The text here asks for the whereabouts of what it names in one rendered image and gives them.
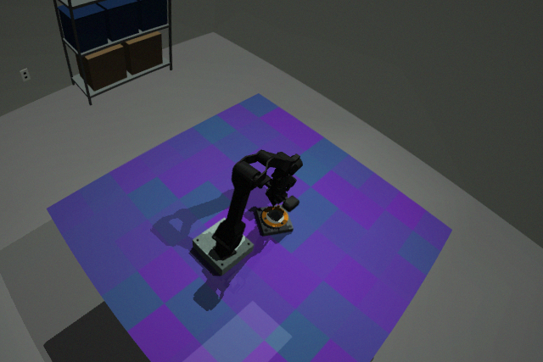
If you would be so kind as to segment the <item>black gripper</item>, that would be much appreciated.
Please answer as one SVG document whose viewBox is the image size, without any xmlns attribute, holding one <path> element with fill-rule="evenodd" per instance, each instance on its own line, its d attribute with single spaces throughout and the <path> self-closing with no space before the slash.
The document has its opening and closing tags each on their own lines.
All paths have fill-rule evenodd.
<svg viewBox="0 0 543 362">
<path fill-rule="evenodd" d="M 280 204 L 281 202 L 283 202 L 283 208 L 286 209 L 288 212 L 291 212 L 295 207 L 299 205 L 299 200 L 294 196 L 288 198 L 288 194 L 286 193 L 286 186 L 288 184 L 289 182 L 285 186 L 277 186 L 272 181 L 272 178 L 266 175 L 265 180 L 258 185 L 258 188 L 261 189 L 264 185 L 266 185 L 268 188 L 266 189 L 265 195 L 267 195 L 268 199 L 271 202 L 271 205 L 274 207 L 276 204 Z"/>
</svg>

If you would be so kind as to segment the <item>orange round plate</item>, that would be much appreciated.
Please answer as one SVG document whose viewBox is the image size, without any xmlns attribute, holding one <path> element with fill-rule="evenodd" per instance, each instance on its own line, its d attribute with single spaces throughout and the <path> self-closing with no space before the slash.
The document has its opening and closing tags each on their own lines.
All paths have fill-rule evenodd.
<svg viewBox="0 0 543 362">
<path fill-rule="evenodd" d="M 270 215 L 271 212 L 278 211 L 280 214 L 279 220 L 272 220 Z M 284 227 L 288 223 L 288 214 L 284 209 L 280 209 L 280 205 L 277 207 L 270 207 L 267 209 L 264 209 L 261 216 L 263 222 L 272 228 L 281 228 Z M 266 220 L 265 220 L 266 219 Z M 283 224 L 283 225 L 282 225 Z"/>
</svg>

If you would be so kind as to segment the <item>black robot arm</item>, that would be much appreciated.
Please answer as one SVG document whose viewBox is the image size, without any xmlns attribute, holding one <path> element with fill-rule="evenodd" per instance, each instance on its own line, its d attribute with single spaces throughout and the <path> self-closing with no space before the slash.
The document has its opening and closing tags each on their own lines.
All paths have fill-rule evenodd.
<svg viewBox="0 0 543 362">
<path fill-rule="evenodd" d="M 250 165 L 257 161 L 266 167 L 262 174 Z M 230 209 L 227 218 L 218 225 L 216 232 L 212 235 L 212 239 L 216 241 L 213 248 L 221 260 L 232 257 L 236 252 L 234 249 L 242 241 L 246 228 L 242 217 L 249 194 L 265 180 L 267 170 L 270 167 L 276 168 L 271 174 L 272 181 L 280 187 L 289 182 L 286 186 L 286 192 L 288 192 L 297 181 L 293 174 L 302 166 L 303 163 L 298 154 L 289 157 L 284 152 L 274 154 L 262 149 L 258 153 L 244 156 L 233 166 L 231 180 L 234 191 Z"/>
</svg>

